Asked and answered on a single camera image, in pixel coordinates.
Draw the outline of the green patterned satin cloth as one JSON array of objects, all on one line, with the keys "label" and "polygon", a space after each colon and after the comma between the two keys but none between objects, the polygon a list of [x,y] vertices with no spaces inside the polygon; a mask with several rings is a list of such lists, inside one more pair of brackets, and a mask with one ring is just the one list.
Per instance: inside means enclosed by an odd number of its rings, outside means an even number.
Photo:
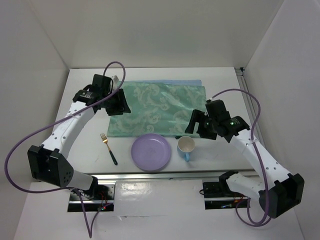
[{"label": "green patterned satin cloth", "polygon": [[205,111],[206,90],[202,85],[128,81],[122,88],[131,112],[110,118],[109,137],[138,137],[148,133],[182,136],[192,111]]}]

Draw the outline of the gold fork with green handle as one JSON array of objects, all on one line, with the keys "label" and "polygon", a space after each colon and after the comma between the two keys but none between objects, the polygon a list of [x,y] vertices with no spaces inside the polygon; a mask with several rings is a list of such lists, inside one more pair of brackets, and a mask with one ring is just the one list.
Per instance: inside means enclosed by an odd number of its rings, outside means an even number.
[{"label": "gold fork with green handle", "polygon": [[112,150],[111,150],[111,148],[110,148],[110,146],[109,146],[109,140],[108,140],[107,136],[106,136],[104,133],[101,133],[101,134],[100,134],[100,137],[101,137],[101,139],[102,139],[102,142],[107,146],[107,149],[108,149],[108,152],[109,152],[109,154],[110,154],[110,157],[111,157],[111,159],[112,159],[112,161],[113,161],[113,164],[114,164],[115,166],[117,166],[117,165],[118,165],[118,162],[117,162],[117,160],[116,160],[116,158],[115,158],[115,156],[114,156],[114,154],[113,154],[113,152],[112,152]]}]

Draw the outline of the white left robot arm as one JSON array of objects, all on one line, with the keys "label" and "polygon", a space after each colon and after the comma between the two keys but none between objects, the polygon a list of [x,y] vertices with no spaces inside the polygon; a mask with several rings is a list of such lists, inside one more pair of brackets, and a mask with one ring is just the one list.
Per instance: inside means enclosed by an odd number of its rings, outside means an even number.
[{"label": "white left robot arm", "polygon": [[69,152],[85,125],[104,109],[109,116],[131,113],[124,90],[117,89],[117,76],[95,74],[92,84],[73,97],[66,120],[40,145],[27,151],[34,179],[61,188],[77,189],[88,200],[97,197],[101,187],[92,175],[75,170],[68,162]]}]

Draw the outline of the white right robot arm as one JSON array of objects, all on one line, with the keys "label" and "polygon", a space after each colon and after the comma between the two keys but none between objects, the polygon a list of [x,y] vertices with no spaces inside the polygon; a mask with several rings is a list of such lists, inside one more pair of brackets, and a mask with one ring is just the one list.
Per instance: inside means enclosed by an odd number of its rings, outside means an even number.
[{"label": "white right robot arm", "polygon": [[222,100],[208,100],[206,111],[194,109],[185,133],[196,132],[203,139],[224,138],[250,163],[261,183],[230,170],[219,177],[223,196],[233,192],[259,202],[264,213],[275,219],[301,203],[305,180],[284,168],[256,139],[240,116],[231,117]]}]

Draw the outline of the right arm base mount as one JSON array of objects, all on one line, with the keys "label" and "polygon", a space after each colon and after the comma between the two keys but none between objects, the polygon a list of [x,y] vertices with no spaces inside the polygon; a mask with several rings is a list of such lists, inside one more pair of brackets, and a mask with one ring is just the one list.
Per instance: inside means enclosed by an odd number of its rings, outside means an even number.
[{"label": "right arm base mount", "polygon": [[246,208],[248,197],[229,191],[221,175],[204,176],[199,194],[203,196],[206,210]]}]

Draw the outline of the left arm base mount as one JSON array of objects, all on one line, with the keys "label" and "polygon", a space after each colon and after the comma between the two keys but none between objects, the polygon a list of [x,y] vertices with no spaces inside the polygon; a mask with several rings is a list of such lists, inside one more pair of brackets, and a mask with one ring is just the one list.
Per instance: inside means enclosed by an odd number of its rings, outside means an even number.
[{"label": "left arm base mount", "polygon": [[[86,195],[83,191],[78,190],[81,195],[84,209],[86,212],[93,213],[100,210],[101,212],[113,212],[115,203],[116,183],[112,181],[99,183],[98,189],[93,196]],[[67,211],[69,213],[82,212],[80,197],[73,190],[69,195]]]}]

